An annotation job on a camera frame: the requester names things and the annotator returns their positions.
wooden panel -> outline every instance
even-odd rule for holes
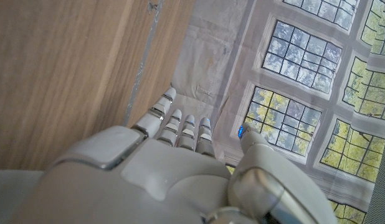
[[[135,104],[130,113],[129,127],[170,87],[194,2],[165,0]]]
[[[43,169],[92,132],[113,71],[135,77],[146,10],[138,0],[0,1],[0,169]],[[133,59],[119,61],[121,48]]]
[[[122,123],[155,15],[147,5],[0,0],[0,169],[45,169]],[[130,121],[169,87],[193,5],[164,1]]]

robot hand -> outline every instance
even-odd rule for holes
[[[197,141],[191,115],[178,134],[180,110],[160,130],[175,96],[170,88],[131,129],[115,126],[74,145],[12,223],[335,223],[314,182],[248,124],[232,176],[215,159],[209,119]]]

window image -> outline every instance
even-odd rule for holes
[[[348,123],[337,119],[320,162],[375,182],[384,146],[385,139],[354,130]]]
[[[349,30],[356,13],[357,0],[283,0],[306,12]]]
[[[349,205],[330,200],[338,223],[362,224],[366,213]]]
[[[382,18],[379,21],[377,36],[374,40],[371,53],[385,55],[385,12],[383,12]]]
[[[230,164],[226,164],[226,167],[229,170],[230,174],[234,173],[235,166],[230,165]]]
[[[377,36],[377,30],[379,27],[379,21],[383,16],[384,5],[385,2],[382,2],[381,0],[373,0],[371,9],[366,19],[366,24],[361,34],[361,40],[366,44],[374,44],[374,40]]]
[[[277,21],[262,68],[329,93],[342,49]]]
[[[355,57],[343,101],[366,116],[385,119],[385,73],[366,69],[367,63]]]
[[[263,88],[255,87],[244,122],[273,145],[305,156],[321,112]]]

blue light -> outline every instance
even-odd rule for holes
[[[242,132],[244,131],[244,127],[240,127],[240,129],[238,130],[238,138],[242,138]]]

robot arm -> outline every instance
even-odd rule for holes
[[[178,134],[180,110],[160,130],[175,96],[170,88],[131,129],[109,128],[60,156],[12,223],[336,223],[315,183],[248,124],[232,176],[215,160],[209,119],[197,141],[191,115]]]
[[[232,206],[257,220],[270,215],[280,223],[336,223],[329,202],[311,178],[249,124],[240,132],[244,157],[229,182]]]

